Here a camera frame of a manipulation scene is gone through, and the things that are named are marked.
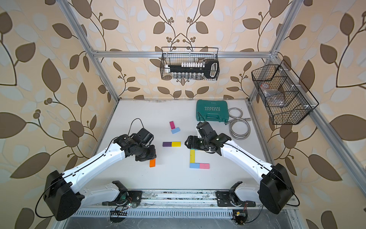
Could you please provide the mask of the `long yellow block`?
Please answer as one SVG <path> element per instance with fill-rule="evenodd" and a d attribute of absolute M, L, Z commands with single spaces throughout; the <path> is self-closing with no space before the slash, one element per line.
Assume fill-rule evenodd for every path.
<path fill-rule="evenodd" d="M 195 163 L 195 150 L 190 150 L 190 163 Z"/>

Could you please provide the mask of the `large yellow block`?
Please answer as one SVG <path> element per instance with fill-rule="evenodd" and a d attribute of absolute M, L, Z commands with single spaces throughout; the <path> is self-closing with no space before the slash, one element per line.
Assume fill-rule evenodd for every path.
<path fill-rule="evenodd" d="M 172 147 L 181 147 L 181 142 L 172 142 Z"/>

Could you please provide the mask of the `orange block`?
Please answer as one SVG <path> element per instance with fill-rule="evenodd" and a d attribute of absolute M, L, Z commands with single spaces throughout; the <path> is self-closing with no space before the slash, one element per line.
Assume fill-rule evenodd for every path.
<path fill-rule="evenodd" d="M 156 166 L 156 159 L 152 159 L 152 160 L 150 160 L 150 164 L 149 164 L 149 166 L 150 166 L 151 168 L 154 168 L 154 167 Z"/>

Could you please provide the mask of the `light blue block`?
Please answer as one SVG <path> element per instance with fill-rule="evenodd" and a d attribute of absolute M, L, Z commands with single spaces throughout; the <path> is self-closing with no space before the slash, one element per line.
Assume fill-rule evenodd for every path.
<path fill-rule="evenodd" d="M 200 169 L 200 163 L 190 163 L 191 169 Z"/>
<path fill-rule="evenodd" d="M 179 127 L 176 127 L 176 128 L 174 128 L 174 129 L 172 129 L 171 130 L 171 132 L 172 132 L 172 134 L 176 134 L 176 133 L 178 133 L 178 132 L 180 132 L 181 130 L 180 130 L 180 128 Z"/>

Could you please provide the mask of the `pink block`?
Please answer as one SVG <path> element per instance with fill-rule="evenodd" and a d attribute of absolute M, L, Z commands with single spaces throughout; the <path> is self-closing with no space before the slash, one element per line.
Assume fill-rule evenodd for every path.
<path fill-rule="evenodd" d="M 208 163 L 200 163 L 199 166 L 200 169 L 210 169 L 210 164 Z"/>

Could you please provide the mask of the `purple block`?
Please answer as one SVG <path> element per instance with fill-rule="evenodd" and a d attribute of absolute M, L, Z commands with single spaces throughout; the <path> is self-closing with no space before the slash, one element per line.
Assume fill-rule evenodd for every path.
<path fill-rule="evenodd" d="M 163 147 L 172 147 L 172 142 L 163 142 Z"/>

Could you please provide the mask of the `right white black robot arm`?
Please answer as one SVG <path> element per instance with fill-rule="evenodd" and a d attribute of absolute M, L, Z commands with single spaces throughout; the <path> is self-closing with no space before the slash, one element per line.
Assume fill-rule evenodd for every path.
<path fill-rule="evenodd" d="M 275 166 L 248 153 L 231 137 L 217 134 L 208 122 L 197 125 L 199 136 L 190 135 L 185 141 L 188 149 L 217 153 L 245 170 L 257 182 L 248 186 L 242 181 L 235 183 L 228 191 L 226 201 L 232 206 L 242 207 L 245 203 L 261 202 L 273 214 L 279 214 L 295 195 L 295 190 L 286 168 Z"/>

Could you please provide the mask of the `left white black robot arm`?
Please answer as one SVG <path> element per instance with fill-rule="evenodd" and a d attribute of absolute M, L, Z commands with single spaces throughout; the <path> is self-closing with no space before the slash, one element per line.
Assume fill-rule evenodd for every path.
<path fill-rule="evenodd" d="M 94 188 L 87 188 L 86 184 L 129 156 L 135 156 L 135 160 L 140 162 L 155 159 L 156 150 L 152 145 L 153 139 L 153 134 L 142 128 L 138 133 L 115 137 L 102 152 L 72 169 L 63 173 L 57 170 L 50 173 L 41 198 L 49 207 L 52 216 L 57 221 L 63 221 L 76 213 L 79 208 L 90 205 L 131 204 L 133 197 L 118 180 Z"/>

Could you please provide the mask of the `light blue tilted block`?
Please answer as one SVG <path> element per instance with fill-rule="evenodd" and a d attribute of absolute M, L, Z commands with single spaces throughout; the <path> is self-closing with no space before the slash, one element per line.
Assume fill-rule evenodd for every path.
<path fill-rule="evenodd" d="M 178 133 L 178 132 L 180 132 L 181 130 L 180 130 L 180 128 L 179 127 L 176 127 L 176 128 L 174 128 L 174 129 L 172 129 L 171 130 L 171 132 L 172 132 L 172 134 L 176 134 L 176 133 Z"/>

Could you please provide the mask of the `green plastic tool case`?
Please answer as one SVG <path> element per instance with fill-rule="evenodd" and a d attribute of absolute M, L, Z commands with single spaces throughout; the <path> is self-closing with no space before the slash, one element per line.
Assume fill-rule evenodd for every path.
<path fill-rule="evenodd" d="M 196 120 L 226 123 L 229 119 L 226 101 L 198 100 L 196 103 Z"/>

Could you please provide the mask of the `black white tool in basket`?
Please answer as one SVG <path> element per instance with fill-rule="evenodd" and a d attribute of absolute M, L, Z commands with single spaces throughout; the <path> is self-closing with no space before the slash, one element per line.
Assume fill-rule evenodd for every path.
<path fill-rule="evenodd" d="M 220 73 L 220 66 L 216 60 L 174 65 L 165 64 L 162 72 L 171 73 L 173 77 L 178 79 L 216 80 Z"/>

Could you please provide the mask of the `plastic bag in basket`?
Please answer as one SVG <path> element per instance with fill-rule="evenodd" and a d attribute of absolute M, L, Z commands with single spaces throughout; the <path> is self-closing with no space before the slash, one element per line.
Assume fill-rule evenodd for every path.
<path fill-rule="evenodd" d="M 272 89 L 266 83 L 261 84 L 260 88 L 269 106 L 284 107 L 286 105 L 284 92 Z"/>

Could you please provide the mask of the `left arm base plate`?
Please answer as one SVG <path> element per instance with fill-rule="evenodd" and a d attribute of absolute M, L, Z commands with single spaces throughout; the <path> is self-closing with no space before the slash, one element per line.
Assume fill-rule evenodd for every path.
<path fill-rule="evenodd" d="M 105 201 L 102 203 L 103 206 L 122 206 L 137 208 L 142 200 L 142 191 L 130 190 L 121 192 L 114 201 Z"/>

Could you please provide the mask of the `aluminium frame rail front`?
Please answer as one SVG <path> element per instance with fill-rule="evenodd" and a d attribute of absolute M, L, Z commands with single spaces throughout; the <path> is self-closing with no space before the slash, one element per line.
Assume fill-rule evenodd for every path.
<path fill-rule="evenodd" d="M 215 192 L 217 190 L 204 189 L 130 189 L 142 191 L 142 200 L 137 208 L 238 208 L 238 207 L 218 207 Z M 105 185 L 94 188 L 82 188 L 76 194 L 81 200 L 82 208 L 103 206 L 105 201 L 114 201 L 117 196 L 124 191 L 116 186 Z M 132 207 L 109 206 L 122 209 L 135 209 Z"/>

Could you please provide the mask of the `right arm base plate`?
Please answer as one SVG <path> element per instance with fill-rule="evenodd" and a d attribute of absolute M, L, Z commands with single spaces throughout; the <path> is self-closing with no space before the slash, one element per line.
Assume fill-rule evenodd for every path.
<path fill-rule="evenodd" d="M 239 198 L 233 191 L 216 191 L 215 196 L 218 207 L 243 208 L 247 202 L 249 207 L 255 207 L 256 202 L 259 201 L 257 194 L 244 194 L 242 198 Z"/>

